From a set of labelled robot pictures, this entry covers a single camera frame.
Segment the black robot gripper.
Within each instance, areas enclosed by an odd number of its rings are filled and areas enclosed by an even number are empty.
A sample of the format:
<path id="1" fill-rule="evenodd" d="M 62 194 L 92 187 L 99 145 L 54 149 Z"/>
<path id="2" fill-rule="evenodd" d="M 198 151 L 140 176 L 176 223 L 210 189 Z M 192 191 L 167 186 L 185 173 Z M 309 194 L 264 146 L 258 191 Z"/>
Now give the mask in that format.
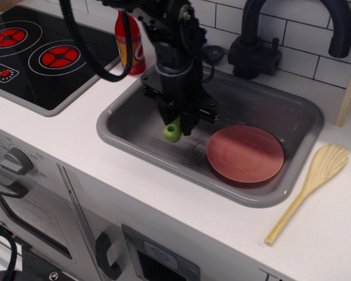
<path id="1" fill-rule="evenodd" d="M 217 101 L 204 90 L 200 80 L 192 75 L 168 77 L 155 70 L 148 70 L 140 80 L 144 95 L 157 101 L 165 125 L 180 115 L 184 136 L 191 135 L 200 119 L 210 123 L 217 121 Z"/>

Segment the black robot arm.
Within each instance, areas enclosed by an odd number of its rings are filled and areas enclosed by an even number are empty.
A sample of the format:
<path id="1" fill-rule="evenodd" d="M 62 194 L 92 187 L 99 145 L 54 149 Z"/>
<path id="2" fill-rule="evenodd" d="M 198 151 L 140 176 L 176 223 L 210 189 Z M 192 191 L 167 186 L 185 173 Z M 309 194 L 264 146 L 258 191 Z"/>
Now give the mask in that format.
<path id="1" fill-rule="evenodd" d="M 154 47 L 153 70 L 142 77 L 144 95 L 157 101 L 166 125 L 179 119 L 184 136 L 200 120 L 215 123 L 217 102 L 204 90 L 202 45 L 206 30 L 200 27 L 189 1 L 103 1 L 142 23 Z"/>

